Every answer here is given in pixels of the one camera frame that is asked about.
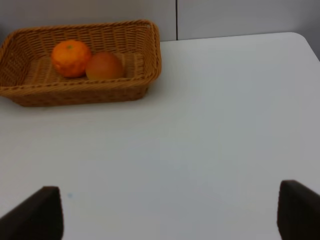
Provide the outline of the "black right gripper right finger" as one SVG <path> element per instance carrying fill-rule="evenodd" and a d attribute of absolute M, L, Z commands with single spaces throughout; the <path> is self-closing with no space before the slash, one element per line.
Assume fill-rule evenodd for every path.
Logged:
<path fill-rule="evenodd" d="M 296 180 L 279 187 L 277 227 L 283 240 L 320 239 L 320 195 Z"/>

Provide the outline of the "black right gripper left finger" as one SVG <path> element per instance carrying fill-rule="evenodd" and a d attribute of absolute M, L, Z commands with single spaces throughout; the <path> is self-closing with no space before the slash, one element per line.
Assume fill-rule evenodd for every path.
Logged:
<path fill-rule="evenodd" d="M 44 186 L 0 218 L 2 240 L 61 240 L 64 214 L 60 189 Z"/>

